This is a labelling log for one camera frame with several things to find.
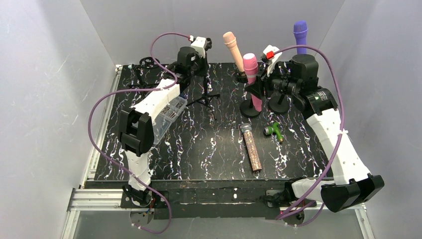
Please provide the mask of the pink microphone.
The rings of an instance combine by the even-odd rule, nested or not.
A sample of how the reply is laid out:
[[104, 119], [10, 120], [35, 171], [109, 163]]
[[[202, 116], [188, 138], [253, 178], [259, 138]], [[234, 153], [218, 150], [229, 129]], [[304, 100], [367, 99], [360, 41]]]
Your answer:
[[[243, 68], [244, 68], [245, 75], [247, 77], [248, 84], [255, 83], [256, 75], [258, 73], [258, 62], [254, 53], [247, 53], [243, 55]], [[251, 100], [252, 100], [255, 110], [258, 112], [261, 112], [262, 111], [261, 98], [256, 97], [252, 93], [250, 95], [251, 95]]]

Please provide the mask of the tall black tripod stand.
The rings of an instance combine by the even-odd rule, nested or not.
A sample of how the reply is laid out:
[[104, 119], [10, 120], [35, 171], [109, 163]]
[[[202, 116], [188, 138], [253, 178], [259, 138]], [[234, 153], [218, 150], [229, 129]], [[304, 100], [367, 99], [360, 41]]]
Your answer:
[[203, 78], [203, 92], [202, 92], [201, 97], [196, 99], [196, 100], [193, 100], [190, 103], [188, 103], [186, 105], [186, 107], [189, 107], [189, 106], [191, 106], [195, 103], [201, 104], [204, 107], [206, 107], [207, 109], [209, 109], [209, 111], [212, 114], [213, 119], [217, 120], [217, 118], [214, 114], [214, 109], [212, 108], [212, 105], [211, 105], [211, 100], [213, 98], [219, 98], [220, 94], [212, 94], [212, 95], [209, 94], [209, 84], [210, 84], [211, 81], [208, 78], [208, 72], [207, 72], [206, 76], [201, 76]]

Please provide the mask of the rhinestone glitter microphone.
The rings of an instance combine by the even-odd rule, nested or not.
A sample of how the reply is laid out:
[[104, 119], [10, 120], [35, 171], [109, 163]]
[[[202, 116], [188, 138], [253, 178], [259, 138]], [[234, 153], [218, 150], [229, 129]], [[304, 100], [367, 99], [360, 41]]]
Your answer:
[[240, 131], [242, 132], [245, 145], [247, 148], [247, 153], [251, 163], [251, 168], [253, 173], [257, 173], [262, 170], [261, 162], [259, 159], [257, 147], [254, 141], [252, 127], [249, 123], [243, 123], [240, 126]]

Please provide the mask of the peach microphone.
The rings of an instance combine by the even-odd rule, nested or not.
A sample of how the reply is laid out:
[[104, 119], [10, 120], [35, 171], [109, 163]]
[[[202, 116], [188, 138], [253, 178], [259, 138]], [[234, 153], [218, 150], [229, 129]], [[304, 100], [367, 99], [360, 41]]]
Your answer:
[[240, 72], [244, 72], [243, 58], [237, 46], [237, 40], [233, 32], [229, 31], [223, 35], [224, 44], [230, 50], [235, 64]]

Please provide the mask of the small black shock-mount tripod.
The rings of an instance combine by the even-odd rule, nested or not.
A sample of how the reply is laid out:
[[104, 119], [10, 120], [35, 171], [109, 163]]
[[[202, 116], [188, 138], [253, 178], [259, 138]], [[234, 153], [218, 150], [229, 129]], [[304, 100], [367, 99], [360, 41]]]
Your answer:
[[158, 83], [148, 83], [146, 81], [146, 73], [151, 70], [158, 68], [158, 64], [153, 60], [152, 57], [144, 57], [139, 60], [137, 65], [130, 64], [128, 65], [128, 69], [131, 73], [131, 79], [133, 80], [132, 84], [128, 85], [129, 89], [135, 88], [155, 88]]

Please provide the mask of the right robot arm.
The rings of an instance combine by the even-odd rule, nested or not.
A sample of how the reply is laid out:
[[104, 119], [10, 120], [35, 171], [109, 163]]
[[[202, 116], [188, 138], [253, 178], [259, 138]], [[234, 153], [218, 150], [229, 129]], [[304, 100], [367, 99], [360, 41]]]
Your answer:
[[279, 69], [276, 54], [264, 55], [269, 64], [259, 70], [256, 56], [243, 56], [243, 68], [248, 79], [247, 90], [255, 98], [263, 93], [280, 92], [288, 95], [295, 107], [314, 131], [329, 158], [326, 170], [333, 180], [297, 178], [286, 182], [281, 194], [284, 201], [307, 199], [323, 203], [338, 212], [371, 199], [385, 183], [363, 164], [344, 128], [344, 115], [332, 93], [318, 85], [318, 62], [309, 54], [295, 55]]

